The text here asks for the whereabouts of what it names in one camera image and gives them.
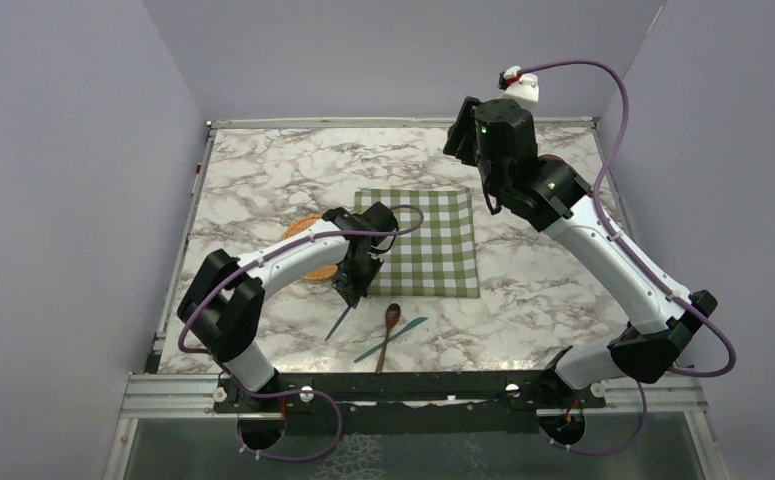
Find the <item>dark blue knife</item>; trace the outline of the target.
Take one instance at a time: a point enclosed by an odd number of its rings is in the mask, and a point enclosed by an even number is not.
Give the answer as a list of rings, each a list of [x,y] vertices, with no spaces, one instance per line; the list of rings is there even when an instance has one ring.
[[[345,318],[348,316],[348,314],[354,309],[355,307],[352,305],[348,305],[343,312],[339,315],[337,320],[332,324],[331,328],[329,329],[328,333],[326,334],[324,341],[329,341],[329,339],[333,336],[333,334],[337,331],[337,329],[341,326]]]

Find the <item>brown handled utensil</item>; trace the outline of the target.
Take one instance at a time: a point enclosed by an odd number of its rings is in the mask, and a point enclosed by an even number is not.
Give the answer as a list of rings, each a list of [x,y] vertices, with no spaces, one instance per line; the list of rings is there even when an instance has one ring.
[[[379,358],[375,368],[375,374],[381,375],[386,360],[387,347],[390,342],[390,337],[396,325],[401,319],[401,307],[397,303],[391,303],[385,312],[385,337],[381,344]]]

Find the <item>blue handled utensil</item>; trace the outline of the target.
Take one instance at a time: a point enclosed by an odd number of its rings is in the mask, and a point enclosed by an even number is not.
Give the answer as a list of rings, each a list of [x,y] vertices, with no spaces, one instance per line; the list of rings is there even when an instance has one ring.
[[[410,322],[408,322],[406,325],[404,325],[401,329],[398,331],[392,333],[386,340],[380,342],[379,344],[375,345],[374,347],[370,348],[369,350],[365,351],[361,355],[359,355],[357,358],[354,359],[354,363],[359,363],[363,361],[364,359],[374,355],[375,353],[378,353],[382,350],[382,348],[385,345],[388,345],[394,340],[397,340],[402,335],[406,334],[410,330],[422,325],[428,320],[427,317],[417,317]]]

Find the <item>green white checkered cloth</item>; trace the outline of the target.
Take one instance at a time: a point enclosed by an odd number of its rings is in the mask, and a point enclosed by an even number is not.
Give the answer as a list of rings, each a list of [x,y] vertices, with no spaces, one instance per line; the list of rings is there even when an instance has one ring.
[[[424,222],[415,231],[388,241],[390,250],[369,292],[375,296],[477,298],[480,296],[471,193],[459,190],[401,190],[364,188],[355,193],[354,208],[366,210],[376,202],[395,212],[401,229],[413,226],[422,211]]]

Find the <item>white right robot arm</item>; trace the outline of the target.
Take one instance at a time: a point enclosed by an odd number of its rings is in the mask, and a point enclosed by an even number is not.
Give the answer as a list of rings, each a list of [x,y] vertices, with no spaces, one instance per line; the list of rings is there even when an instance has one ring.
[[[636,265],[620,245],[624,233],[611,233],[599,219],[589,183],[562,159],[538,154],[530,111],[513,99],[467,97],[443,152],[478,169],[492,214],[506,209],[563,246],[628,317],[621,334],[558,353],[533,390],[563,407],[594,383],[630,377],[653,384],[671,370],[716,299],[689,291],[655,265]]]

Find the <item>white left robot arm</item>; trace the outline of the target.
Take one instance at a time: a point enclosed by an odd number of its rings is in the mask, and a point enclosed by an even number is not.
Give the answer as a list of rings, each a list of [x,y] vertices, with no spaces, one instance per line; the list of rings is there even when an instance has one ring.
[[[238,393],[248,407],[265,410],[276,401],[278,387],[277,370],[256,341],[265,301],[305,274],[334,265],[332,286],[355,308],[383,265],[383,241],[398,230],[393,210],[376,202],[362,213],[331,209],[305,231],[250,254],[215,250],[176,309],[183,332],[240,382]]]

